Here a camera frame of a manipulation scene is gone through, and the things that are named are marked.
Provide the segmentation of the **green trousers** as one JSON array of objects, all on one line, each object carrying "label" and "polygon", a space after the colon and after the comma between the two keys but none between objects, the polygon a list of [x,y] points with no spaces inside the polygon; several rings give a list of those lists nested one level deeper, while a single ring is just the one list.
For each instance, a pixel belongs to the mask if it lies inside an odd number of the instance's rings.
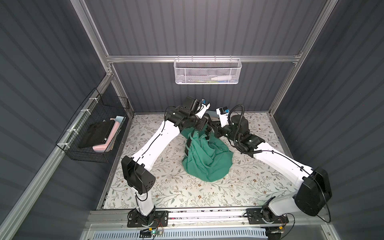
[{"label": "green trousers", "polygon": [[206,134],[205,129],[197,131],[188,128],[181,132],[182,136],[192,138],[188,156],[182,160],[185,171],[202,181],[215,182],[224,178],[233,165],[233,152],[213,133]]}]

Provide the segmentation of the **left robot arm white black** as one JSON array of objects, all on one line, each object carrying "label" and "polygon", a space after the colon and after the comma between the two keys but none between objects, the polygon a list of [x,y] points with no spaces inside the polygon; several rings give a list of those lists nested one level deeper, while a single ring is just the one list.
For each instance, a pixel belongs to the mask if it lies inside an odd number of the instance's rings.
[{"label": "left robot arm white black", "polygon": [[151,197],[151,189],[156,178],[151,169],[168,144],[186,128],[194,127],[201,130],[207,119],[204,114],[210,104],[198,104],[197,109],[185,106],[167,107],[163,122],[150,140],[133,156],[122,159],[124,179],[135,196],[136,210],[143,217],[149,217],[155,212]]}]

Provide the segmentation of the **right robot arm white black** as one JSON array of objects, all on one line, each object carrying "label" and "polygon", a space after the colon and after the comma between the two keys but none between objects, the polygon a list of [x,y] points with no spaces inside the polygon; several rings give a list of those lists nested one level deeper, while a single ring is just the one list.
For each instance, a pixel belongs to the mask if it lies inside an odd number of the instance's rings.
[{"label": "right robot arm white black", "polygon": [[225,137],[242,154],[256,157],[287,178],[294,186],[294,193],[271,197],[263,204],[260,215],[266,223],[273,223],[285,214],[302,212],[316,217],[328,207],[332,190],[327,171],[313,169],[279,152],[264,139],[251,134],[249,122],[243,115],[221,115],[218,121],[208,120],[208,129],[216,138]]}]

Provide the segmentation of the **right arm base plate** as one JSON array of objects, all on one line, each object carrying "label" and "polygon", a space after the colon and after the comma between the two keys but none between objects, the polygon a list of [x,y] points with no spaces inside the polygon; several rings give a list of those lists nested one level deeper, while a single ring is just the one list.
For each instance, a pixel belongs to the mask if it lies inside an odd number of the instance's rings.
[{"label": "right arm base plate", "polygon": [[269,209],[248,208],[243,214],[248,219],[249,224],[281,224],[285,226],[289,223],[287,215],[276,216]]}]

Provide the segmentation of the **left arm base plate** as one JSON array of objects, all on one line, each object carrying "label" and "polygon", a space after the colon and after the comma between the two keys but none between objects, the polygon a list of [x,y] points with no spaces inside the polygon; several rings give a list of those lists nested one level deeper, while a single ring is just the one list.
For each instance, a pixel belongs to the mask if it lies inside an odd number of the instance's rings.
[{"label": "left arm base plate", "polygon": [[142,215],[137,209],[128,213],[128,228],[156,228],[168,226],[168,211],[152,211],[148,216]]}]

